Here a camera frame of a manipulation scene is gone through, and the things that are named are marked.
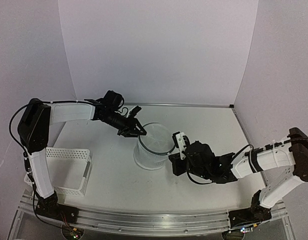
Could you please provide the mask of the white mesh laundry bag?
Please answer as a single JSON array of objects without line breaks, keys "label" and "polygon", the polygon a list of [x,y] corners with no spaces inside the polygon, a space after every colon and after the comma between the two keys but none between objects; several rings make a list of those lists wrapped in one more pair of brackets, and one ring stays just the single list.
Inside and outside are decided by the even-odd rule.
[{"label": "white mesh laundry bag", "polygon": [[175,149],[172,133],[158,122],[151,122],[143,127],[147,134],[138,137],[133,153],[134,160],[143,169],[159,170]]}]

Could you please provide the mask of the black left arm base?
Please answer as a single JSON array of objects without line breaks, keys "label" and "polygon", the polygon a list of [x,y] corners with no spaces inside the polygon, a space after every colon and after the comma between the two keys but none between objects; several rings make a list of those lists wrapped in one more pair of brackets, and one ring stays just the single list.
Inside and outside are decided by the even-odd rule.
[{"label": "black left arm base", "polygon": [[43,198],[37,193],[35,193],[35,196],[37,198],[37,204],[33,207],[35,215],[62,221],[65,224],[75,224],[77,222],[79,209],[58,203],[56,193],[47,198]]}]

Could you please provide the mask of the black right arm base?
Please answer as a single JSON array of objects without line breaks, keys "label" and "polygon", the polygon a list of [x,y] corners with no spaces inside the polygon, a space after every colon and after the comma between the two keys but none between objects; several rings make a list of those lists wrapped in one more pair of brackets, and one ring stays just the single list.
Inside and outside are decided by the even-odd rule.
[{"label": "black right arm base", "polygon": [[248,227],[253,224],[260,224],[272,218],[271,208],[260,206],[260,193],[261,190],[253,195],[251,206],[249,208],[229,211],[228,217],[230,221],[230,229],[234,230]]}]

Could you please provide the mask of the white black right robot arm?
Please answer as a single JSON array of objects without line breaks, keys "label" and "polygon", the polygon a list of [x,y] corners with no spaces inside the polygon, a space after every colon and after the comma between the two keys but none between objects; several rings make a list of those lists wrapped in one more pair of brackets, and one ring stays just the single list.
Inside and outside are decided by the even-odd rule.
[{"label": "white black right robot arm", "polygon": [[237,153],[216,156],[210,146],[199,141],[190,142],[183,132],[173,134],[177,152],[169,155],[173,174],[187,174],[204,179],[203,184],[228,184],[251,174],[282,168],[284,172],[271,184],[253,196],[253,205],[246,209],[245,217],[257,221],[265,209],[303,183],[308,183],[308,136],[299,128],[289,130],[281,141],[255,148],[248,144]]}]

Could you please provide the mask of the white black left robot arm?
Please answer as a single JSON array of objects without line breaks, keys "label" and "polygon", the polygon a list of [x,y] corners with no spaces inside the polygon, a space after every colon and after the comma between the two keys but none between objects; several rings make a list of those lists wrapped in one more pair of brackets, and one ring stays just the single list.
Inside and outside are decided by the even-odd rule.
[{"label": "white black left robot arm", "polygon": [[137,138],[147,134],[136,115],[141,107],[136,106],[123,115],[121,94],[108,90],[104,97],[85,100],[42,101],[32,98],[19,110],[23,112],[17,126],[18,138],[12,139],[23,149],[25,170],[34,192],[40,199],[42,211],[55,219],[61,214],[60,205],[53,200],[56,191],[51,183],[46,160],[49,128],[56,123],[71,121],[101,121],[117,129],[117,134]]}]

